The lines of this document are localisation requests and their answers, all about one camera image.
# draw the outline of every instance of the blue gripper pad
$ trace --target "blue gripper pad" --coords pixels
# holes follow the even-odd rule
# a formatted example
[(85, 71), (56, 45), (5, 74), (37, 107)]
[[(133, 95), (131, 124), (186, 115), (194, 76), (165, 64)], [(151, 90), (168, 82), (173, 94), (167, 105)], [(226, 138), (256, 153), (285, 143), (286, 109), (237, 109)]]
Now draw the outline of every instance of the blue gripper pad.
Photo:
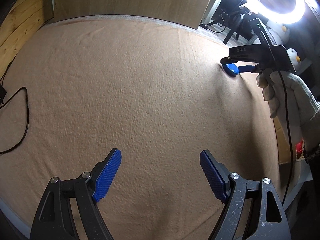
[(116, 149), (96, 180), (95, 191), (92, 195), (96, 203), (106, 196), (120, 164), (121, 151)]
[(227, 204), (229, 197), (226, 191), (226, 183), (222, 179), (221, 174), (213, 165), (205, 151), (202, 151), (200, 153), (200, 165), (205, 176), (207, 177), (214, 196), (217, 199), (221, 200), (223, 204)]

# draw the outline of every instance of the white glove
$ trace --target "white glove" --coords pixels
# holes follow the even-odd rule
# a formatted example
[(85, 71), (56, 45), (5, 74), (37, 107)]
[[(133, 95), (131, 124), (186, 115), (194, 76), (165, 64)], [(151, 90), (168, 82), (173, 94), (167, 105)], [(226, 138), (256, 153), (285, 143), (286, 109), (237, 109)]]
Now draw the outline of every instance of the white glove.
[[(281, 74), (287, 91), (292, 145), (303, 138), (306, 150), (311, 150), (320, 143), (320, 104), (299, 76), (285, 71), (281, 71)], [(270, 117), (279, 118), (286, 141), (289, 142), (283, 84), (278, 72), (271, 73), (270, 78), (274, 82), (273, 87), (268, 85), (263, 75), (257, 76), (257, 84), (263, 88), (264, 100), (269, 103)]]

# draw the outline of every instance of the blue round object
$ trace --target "blue round object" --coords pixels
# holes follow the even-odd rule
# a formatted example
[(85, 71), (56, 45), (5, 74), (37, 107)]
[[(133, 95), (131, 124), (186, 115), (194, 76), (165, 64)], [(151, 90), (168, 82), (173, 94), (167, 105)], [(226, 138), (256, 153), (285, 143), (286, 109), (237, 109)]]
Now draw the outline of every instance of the blue round object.
[(230, 76), (230, 77), (235, 77), (236, 75), (239, 74), (239, 69), (235, 64), (226, 64), (222, 65), (224, 71)]

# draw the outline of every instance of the bright white light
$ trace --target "bright white light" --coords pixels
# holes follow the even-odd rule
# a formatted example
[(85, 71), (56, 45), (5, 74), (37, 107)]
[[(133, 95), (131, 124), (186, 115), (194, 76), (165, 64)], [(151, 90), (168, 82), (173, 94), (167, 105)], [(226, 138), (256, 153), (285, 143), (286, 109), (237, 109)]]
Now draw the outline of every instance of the bright white light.
[(258, 11), (268, 19), (283, 24), (291, 24), (299, 21), (304, 15), (306, 9), (304, 0), (296, 0), (296, 7), (292, 12), (287, 14), (273, 12), (258, 0), (247, 0), (247, 2), (249, 3), (248, 5), (250, 10)]

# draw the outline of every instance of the tan blanket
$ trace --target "tan blanket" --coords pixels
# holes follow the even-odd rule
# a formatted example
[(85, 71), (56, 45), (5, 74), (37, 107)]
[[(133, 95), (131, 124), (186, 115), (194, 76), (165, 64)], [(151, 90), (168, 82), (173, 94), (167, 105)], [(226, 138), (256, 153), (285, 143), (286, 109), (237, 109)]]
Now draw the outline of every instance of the tan blanket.
[[(76, 178), (117, 147), (122, 164), (98, 204), (113, 237), (207, 239), (222, 204), (200, 167), (203, 149), (280, 188), (268, 104), (254, 74), (224, 73), (227, 55), (209, 38), (155, 23), (42, 28), (4, 80), (5, 100), (27, 87), (30, 124), (22, 145), (0, 156), (0, 197), (31, 226), (51, 177)], [(0, 150), (20, 140), (25, 117), (21, 92), (0, 111)]]

